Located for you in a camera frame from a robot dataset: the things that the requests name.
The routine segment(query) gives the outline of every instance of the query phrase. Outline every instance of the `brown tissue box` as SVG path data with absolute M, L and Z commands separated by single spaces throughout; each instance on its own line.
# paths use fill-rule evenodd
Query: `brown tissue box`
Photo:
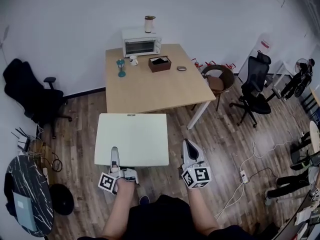
M 168 56 L 161 56 L 161 57 L 153 57 L 149 59 L 148 62 L 149 68 L 151 69 L 151 71 L 154 72 L 159 72 L 159 71 L 164 71 L 164 70 L 169 70 L 171 67 L 171 61 L 168 58 Z

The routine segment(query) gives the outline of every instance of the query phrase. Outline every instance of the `computer mouse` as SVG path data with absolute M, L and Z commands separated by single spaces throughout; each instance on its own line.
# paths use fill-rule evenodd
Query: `computer mouse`
M 187 70 L 187 68 L 185 66 L 177 66 L 176 69 L 179 70 L 179 71 Z

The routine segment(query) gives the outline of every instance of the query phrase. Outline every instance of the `round marble table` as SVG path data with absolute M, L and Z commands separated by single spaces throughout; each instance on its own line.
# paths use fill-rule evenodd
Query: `round marble table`
M 54 211 L 49 186 L 42 171 L 31 157 L 18 155 L 10 162 L 6 172 L 12 174 L 14 182 L 12 191 L 31 199 L 37 231 L 21 227 L 34 237 L 45 237 L 52 230 Z

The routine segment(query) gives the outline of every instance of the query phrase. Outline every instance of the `white mug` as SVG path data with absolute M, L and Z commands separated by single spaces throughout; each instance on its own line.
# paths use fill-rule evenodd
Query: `white mug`
M 131 56 L 129 57 L 129 59 L 130 59 L 130 64 L 131 64 L 132 66 L 138 65 L 137 56 L 131 55 Z

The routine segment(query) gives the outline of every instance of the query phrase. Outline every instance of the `oven door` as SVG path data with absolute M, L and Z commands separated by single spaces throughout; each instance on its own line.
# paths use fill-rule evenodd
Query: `oven door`
M 156 38 L 126 39 L 124 41 L 125 57 L 157 54 L 156 42 Z

